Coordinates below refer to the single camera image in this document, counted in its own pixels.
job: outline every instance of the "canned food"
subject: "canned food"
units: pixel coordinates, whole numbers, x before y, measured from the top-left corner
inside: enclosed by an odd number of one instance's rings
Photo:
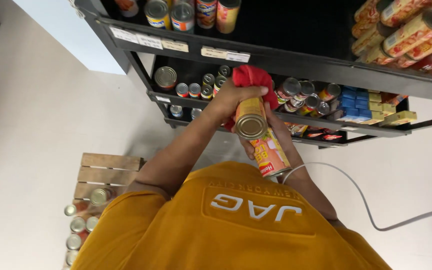
[[[292,137],[302,137],[303,133],[308,128],[308,125],[295,125],[291,128],[291,136]]]
[[[361,56],[369,49],[379,45],[385,38],[393,34],[397,28],[389,27],[380,21],[373,24],[351,46],[351,51],[356,56]]]
[[[398,57],[392,64],[394,64],[397,68],[407,68],[413,64],[416,64],[418,61],[412,59],[407,54],[404,54]]]
[[[138,14],[139,7],[138,4],[136,4],[136,0],[115,0],[119,12],[124,17],[133,17]]]
[[[215,77],[213,76],[213,74],[205,74],[202,77],[202,84],[213,86],[213,84],[215,84]]]
[[[218,0],[216,29],[223,34],[230,34],[236,27],[241,0]]]
[[[85,243],[87,237],[88,237],[87,231],[85,231],[85,233],[81,233],[81,235],[72,233],[66,239],[66,247],[69,250],[78,250]]]
[[[193,108],[191,110],[191,119],[194,120],[196,117],[200,116],[202,111],[203,110],[200,108]]]
[[[306,115],[318,107],[321,100],[317,95],[310,95],[304,100],[304,105],[297,110],[298,115]]]
[[[231,68],[229,66],[220,66],[217,73],[220,76],[228,78],[231,76]]]
[[[201,86],[198,83],[191,83],[189,85],[189,96],[193,99],[198,99],[201,94]]]
[[[189,96],[189,88],[185,83],[178,83],[176,86],[176,94],[182,98]]]
[[[188,3],[177,3],[171,10],[171,21],[175,31],[181,31],[188,34],[195,32],[195,10]]]
[[[176,71],[171,67],[160,67],[154,73],[154,81],[161,89],[166,91],[171,90],[176,85]]]
[[[300,91],[301,83],[297,79],[289,77],[274,92],[277,96],[277,102],[281,105],[289,101]]]
[[[392,0],[380,0],[374,5],[367,13],[365,17],[353,25],[351,28],[351,34],[359,39],[368,29],[370,29],[375,23],[379,21],[381,12],[391,3]]]
[[[236,133],[244,139],[255,140],[261,138],[268,129],[265,108],[261,97],[243,100],[236,108]]]
[[[389,56],[382,48],[382,44],[374,46],[363,56],[359,57],[356,62],[362,63],[375,63],[378,65],[386,65],[395,60],[394,57]]]
[[[329,113],[329,104],[321,101],[315,110],[309,113],[309,116],[319,118]]]
[[[310,81],[302,81],[301,84],[301,91],[299,91],[296,95],[293,96],[293,99],[297,101],[303,101],[310,95],[313,95],[316,93],[315,85]]]
[[[64,214],[66,216],[73,216],[88,209],[89,201],[79,201],[75,204],[70,204],[64,207]]]
[[[364,4],[354,13],[354,20],[359,22],[362,18],[368,17],[369,11],[372,10],[378,2],[379,0],[366,0],[366,2],[364,2]]]
[[[396,0],[381,13],[381,22],[389,27],[398,27],[406,18],[431,4],[431,0]]]
[[[66,258],[65,258],[66,264],[68,266],[72,266],[73,262],[76,260],[77,256],[78,256],[78,251],[76,251],[76,250],[69,250],[66,253]]]
[[[177,118],[177,119],[183,118],[183,107],[178,106],[178,105],[171,105],[171,107],[169,108],[169,111],[171,112],[171,114],[175,118]]]
[[[109,188],[97,188],[91,192],[91,204],[101,206],[116,197],[116,193]]]
[[[144,13],[150,26],[171,30],[169,10],[168,4],[163,0],[151,0],[144,7]]]
[[[82,217],[75,217],[69,223],[69,228],[71,232],[77,234],[85,230],[86,221]]]
[[[218,76],[216,77],[216,80],[214,81],[214,91],[213,96],[216,96],[219,89],[221,89],[221,86],[223,86],[223,83],[226,82],[227,78],[224,76]]]
[[[213,88],[209,84],[201,86],[201,99],[203,101],[210,101],[213,98]]]
[[[218,0],[196,0],[196,21],[199,27],[210,29],[215,25]]]
[[[299,108],[303,107],[304,101],[303,100],[297,100],[297,99],[290,99],[286,103],[284,103],[283,106],[281,106],[282,112],[288,112],[288,113],[294,113]]]
[[[94,228],[96,227],[96,224],[98,224],[99,218],[98,217],[90,217],[86,221],[86,230],[88,232],[92,232]]]
[[[291,170],[291,165],[270,127],[262,138],[252,140],[251,145],[254,147],[254,159],[264,178],[278,177]]]
[[[330,101],[341,94],[341,88],[336,83],[328,84],[318,96],[321,101]]]
[[[400,57],[424,41],[432,38],[432,8],[399,28],[382,42],[383,50],[391,57]]]

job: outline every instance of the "mustard t-shirt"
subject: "mustard t-shirt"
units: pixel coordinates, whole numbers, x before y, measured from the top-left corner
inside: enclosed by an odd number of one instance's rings
[[[71,270],[390,269],[358,233],[249,164],[189,174],[171,201],[130,192],[104,210]]]

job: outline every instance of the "red rag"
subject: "red rag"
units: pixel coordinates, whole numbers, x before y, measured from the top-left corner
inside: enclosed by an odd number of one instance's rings
[[[237,87],[267,87],[269,89],[266,95],[262,96],[263,101],[269,102],[269,107],[274,110],[278,104],[278,97],[273,89],[273,82],[271,76],[266,70],[250,66],[242,65],[233,69],[233,82]],[[235,125],[235,122],[230,119],[224,124],[224,128],[231,131],[231,128]]]

